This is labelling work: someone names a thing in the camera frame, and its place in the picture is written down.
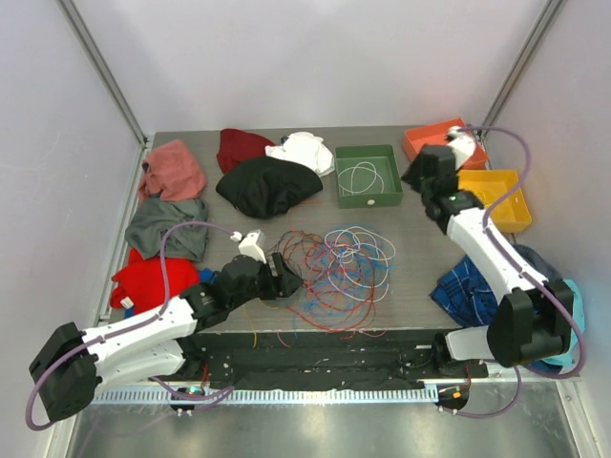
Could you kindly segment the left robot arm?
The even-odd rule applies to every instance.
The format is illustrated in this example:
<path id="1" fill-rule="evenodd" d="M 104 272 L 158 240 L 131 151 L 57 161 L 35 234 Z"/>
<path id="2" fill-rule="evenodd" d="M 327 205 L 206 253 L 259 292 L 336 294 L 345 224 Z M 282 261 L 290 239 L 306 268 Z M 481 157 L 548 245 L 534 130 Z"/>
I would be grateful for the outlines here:
<path id="1" fill-rule="evenodd" d="M 199 282 L 147 312 L 85 330 L 75 323 L 58 326 L 29 366 L 34 388 L 26 406 L 28 427 L 42 428 L 33 420 L 36 400 L 54 424 L 116 386 L 174 374 L 196 379 L 203 357 L 182 348 L 180 340 L 224 322 L 252 300 L 286 299 L 302 284 L 279 253 L 265 262 L 238 255 L 212 281 Z"/>

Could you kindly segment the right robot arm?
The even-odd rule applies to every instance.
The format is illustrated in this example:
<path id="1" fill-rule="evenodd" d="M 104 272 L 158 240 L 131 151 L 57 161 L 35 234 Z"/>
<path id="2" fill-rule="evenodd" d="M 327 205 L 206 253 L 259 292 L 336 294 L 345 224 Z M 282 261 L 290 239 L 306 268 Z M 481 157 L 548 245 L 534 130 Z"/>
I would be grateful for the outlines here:
<path id="1" fill-rule="evenodd" d="M 572 289 L 523 259 L 475 194 L 460 189 L 455 162 L 451 147 L 426 145 L 402 179 L 420 195 L 427 217 L 472 260 L 498 307 L 491 323 L 448 333 L 431 354 L 432 368 L 451 377 L 466 360 L 511 367 L 566 353 L 577 334 Z"/>

